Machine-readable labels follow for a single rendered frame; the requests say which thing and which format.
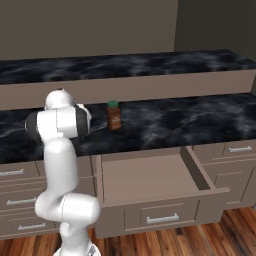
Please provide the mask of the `brown bottle with green cap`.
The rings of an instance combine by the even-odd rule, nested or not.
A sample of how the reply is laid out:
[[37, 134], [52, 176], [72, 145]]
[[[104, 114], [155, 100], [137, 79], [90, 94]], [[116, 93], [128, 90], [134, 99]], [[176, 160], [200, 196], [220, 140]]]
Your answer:
[[107, 103], [107, 120], [108, 128], [110, 130], [117, 130], [121, 128], [121, 112], [119, 103], [115, 100]]

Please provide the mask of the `taupe cupboard door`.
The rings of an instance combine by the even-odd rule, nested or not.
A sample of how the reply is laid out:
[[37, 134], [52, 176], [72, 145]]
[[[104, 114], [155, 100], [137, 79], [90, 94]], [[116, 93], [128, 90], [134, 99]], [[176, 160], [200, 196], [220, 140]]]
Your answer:
[[228, 187], [226, 209], [256, 204], [256, 159], [204, 164], [216, 188]]

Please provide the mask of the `open taupe drawer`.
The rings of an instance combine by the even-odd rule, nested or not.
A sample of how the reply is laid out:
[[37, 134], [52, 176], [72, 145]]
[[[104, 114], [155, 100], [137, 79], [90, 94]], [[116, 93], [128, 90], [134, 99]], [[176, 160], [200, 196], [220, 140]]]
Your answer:
[[[190, 146], [95, 155], [91, 165], [101, 204], [98, 238], [217, 222], [229, 193], [215, 187]], [[147, 216], [174, 213], [178, 221], [146, 223]]]

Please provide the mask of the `taupe small drawer front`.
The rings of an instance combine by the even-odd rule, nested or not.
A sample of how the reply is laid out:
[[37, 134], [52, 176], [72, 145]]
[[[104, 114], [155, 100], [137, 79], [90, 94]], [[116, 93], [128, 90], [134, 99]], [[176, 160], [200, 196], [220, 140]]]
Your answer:
[[223, 157], [236, 157], [256, 154], [256, 140], [227, 142]]

